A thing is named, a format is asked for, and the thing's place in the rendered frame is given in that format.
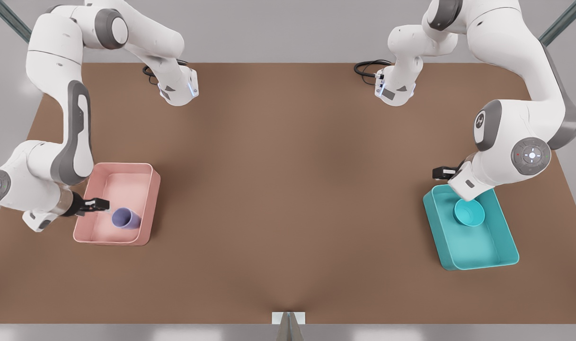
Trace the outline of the purple cup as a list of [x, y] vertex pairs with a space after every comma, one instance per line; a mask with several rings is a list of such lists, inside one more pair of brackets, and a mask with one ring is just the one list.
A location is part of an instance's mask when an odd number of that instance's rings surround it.
[[139, 229], [141, 226], [141, 217], [129, 208], [120, 207], [112, 214], [112, 224], [119, 229]]

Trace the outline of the teal bowl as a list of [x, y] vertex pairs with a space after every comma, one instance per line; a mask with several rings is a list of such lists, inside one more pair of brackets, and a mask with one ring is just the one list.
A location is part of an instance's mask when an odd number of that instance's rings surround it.
[[475, 199], [459, 199], [454, 205], [453, 216], [458, 223], [471, 227], [481, 225], [486, 218], [483, 206]]

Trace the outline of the silver frame post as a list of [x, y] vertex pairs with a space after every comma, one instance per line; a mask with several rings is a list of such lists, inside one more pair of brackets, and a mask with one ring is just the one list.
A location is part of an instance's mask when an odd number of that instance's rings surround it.
[[0, 0], [0, 18], [26, 43], [29, 43], [32, 36], [30, 29], [24, 21], [9, 6]]
[[304, 341], [300, 326], [305, 323], [305, 312], [271, 313], [271, 324], [279, 325], [275, 341]]
[[576, 20], [576, 0], [539, 37], [544, 46], [549, 46], [565, 29]]

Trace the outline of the pink box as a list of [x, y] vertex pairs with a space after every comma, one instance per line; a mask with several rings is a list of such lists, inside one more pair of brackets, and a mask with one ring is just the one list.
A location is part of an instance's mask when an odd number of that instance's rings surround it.
[[[153, 225], [160, 191], [160, 175], [151, 164], [103, 162], [94, 166], [85, 190], [88, 199], [106, 199], [110, 209], [86, 213], [77, 219], [73, 238], [95, 245], [143, 246]], [[138, 225], [134, 229], [115, 227], [112, 216], [127, 208]]]

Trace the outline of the teal box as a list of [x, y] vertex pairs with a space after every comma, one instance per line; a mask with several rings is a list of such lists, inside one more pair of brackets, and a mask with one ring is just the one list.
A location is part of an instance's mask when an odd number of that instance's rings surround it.
[[423, 204], [437, 254], [445, 270], [484, 269], [515, 265], [520, 255], [493, 189], [476, 197], [485, 221], [475, 227], [458, 223], [453, 208], [461, 199], [448, 185], [433, 187]]

